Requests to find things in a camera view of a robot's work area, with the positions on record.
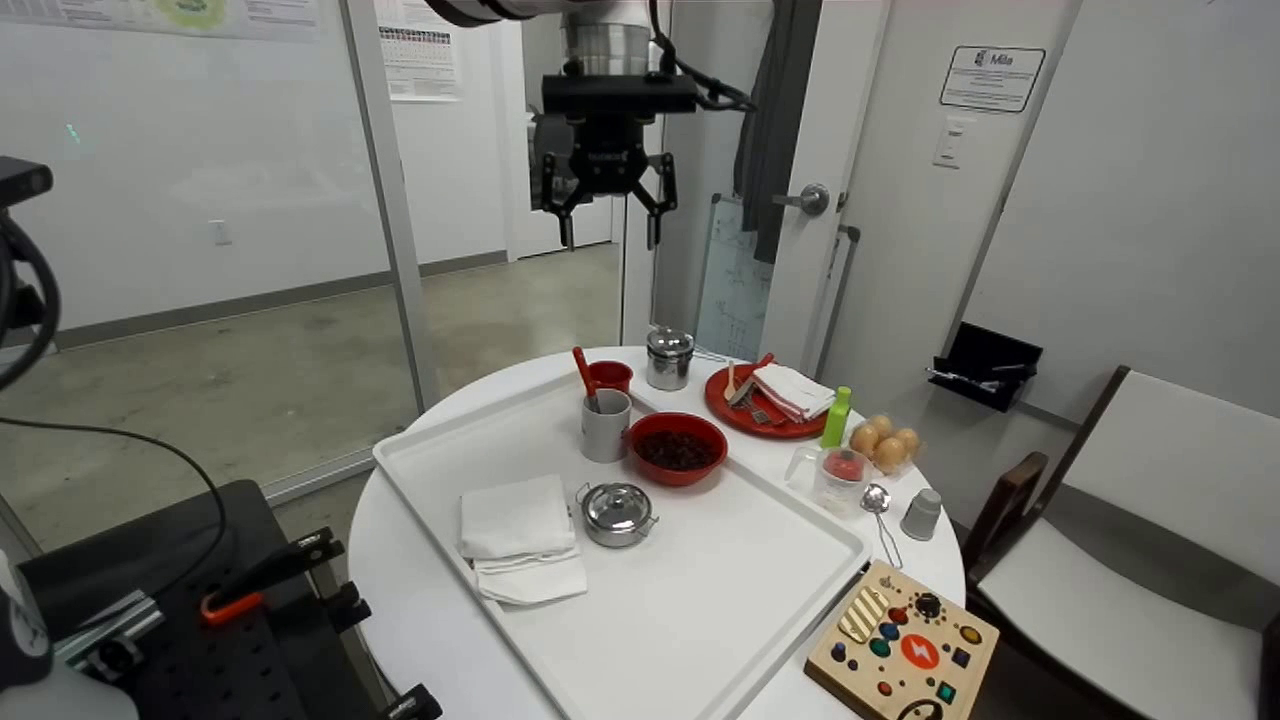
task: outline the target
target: cup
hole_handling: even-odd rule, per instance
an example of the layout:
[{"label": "cup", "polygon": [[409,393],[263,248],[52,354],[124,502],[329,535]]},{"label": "cup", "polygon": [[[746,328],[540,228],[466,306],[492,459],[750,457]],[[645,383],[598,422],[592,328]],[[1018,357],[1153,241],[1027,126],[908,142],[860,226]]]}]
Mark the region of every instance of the cup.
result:
[{"label": "cup", "polygon": [[835,448],[819,451],[814,502],[835,516],[856,516],[862,504],[862,451]]},{"label": "cup", "polygon": [[679,393],[686,383],[692,336],[676,328],[649,331],[649,383]]},{"label": "cup", "polygon": [[935,520],[938,520],[938,514],[942,514],[942,502],[930,488],[914,491],[908,514],[905,514],[905,535],[928,541]]},{"label": "cup", "polygon": [[596,364],[586,364],[586,376],[592,376],[596,387],[632,393],[632,369],[627,364],[596,362]]},{"label": "cup", "polygon": [[596,399],[582,398],[582,457],[610,465],[627,448],[632,398],[621,387],[596,387]]}]

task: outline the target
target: red cup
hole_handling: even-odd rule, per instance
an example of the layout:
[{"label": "red cup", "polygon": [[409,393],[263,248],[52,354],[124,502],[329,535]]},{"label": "red cup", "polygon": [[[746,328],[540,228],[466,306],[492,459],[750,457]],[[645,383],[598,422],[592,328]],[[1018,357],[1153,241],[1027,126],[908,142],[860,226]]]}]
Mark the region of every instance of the red cup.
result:
[{"label": "red cup", "polygon": [[596,364],[586,364],[586,376],[592,376],[596,387],[632,393],[632,369],[627,364],[596,362]]}]

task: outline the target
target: sign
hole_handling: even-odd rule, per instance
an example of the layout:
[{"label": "sign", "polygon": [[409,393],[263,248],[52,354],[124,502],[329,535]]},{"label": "sign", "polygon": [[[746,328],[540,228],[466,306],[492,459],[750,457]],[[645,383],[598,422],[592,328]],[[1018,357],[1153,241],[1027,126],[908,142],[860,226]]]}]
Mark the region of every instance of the sign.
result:
[{"label": "sign", "polygon": [[0,0],[0,21],[10,26],[235,39],[307,39],[316,12],[316,0]]},{"label": "sign", "polygon": [[942,110],[1024,113],[1043,68],[1043,48],[958,44],[942,82]]},{"label": "sign", "polygon": [[376,30],[391,30],[391,33],[447,30],[422,0],[376,0],[373,17],[376,17]]},{"label": "sign", "polygon": [[451,30],[384,30],[384,65],[391,101],[456,101],[463,93]]}]

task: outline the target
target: metal cup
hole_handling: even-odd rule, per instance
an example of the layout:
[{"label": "metal cup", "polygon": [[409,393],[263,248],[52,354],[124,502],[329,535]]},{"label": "metal cup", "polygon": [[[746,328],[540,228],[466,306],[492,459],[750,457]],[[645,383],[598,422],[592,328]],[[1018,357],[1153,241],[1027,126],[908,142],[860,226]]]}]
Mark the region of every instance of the metal cup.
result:
[{"label": "metal cup", "polygon": [[616,387],[596,387],[596,399],[582,398],[582,457],[610,465],[627,448],[632,398]]},{"label": "metal cup", "polygon": [[676,328],[649,331],[649,383],[676,393],[686,383],[692,336]]},{"label": "metal cup", "polygon": [[905,514],[905,535],[930,541],[930,528],[938,516],[942,516],[942,502],[930,488],[914,491]]}]

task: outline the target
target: red bowl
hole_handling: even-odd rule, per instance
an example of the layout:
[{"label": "red bowl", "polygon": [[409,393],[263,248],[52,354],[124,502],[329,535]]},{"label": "red bowl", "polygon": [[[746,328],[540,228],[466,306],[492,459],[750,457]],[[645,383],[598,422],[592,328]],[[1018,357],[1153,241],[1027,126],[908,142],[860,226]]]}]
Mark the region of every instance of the red bowl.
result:
[{"label": "red bowl", "polygon": [[632,424],[627,434],[627,459],[632,470],[668,488],[686,488],[704,476],[712,476],[725,457],[728,440],[716,424],[684,414],[654,414]]}]

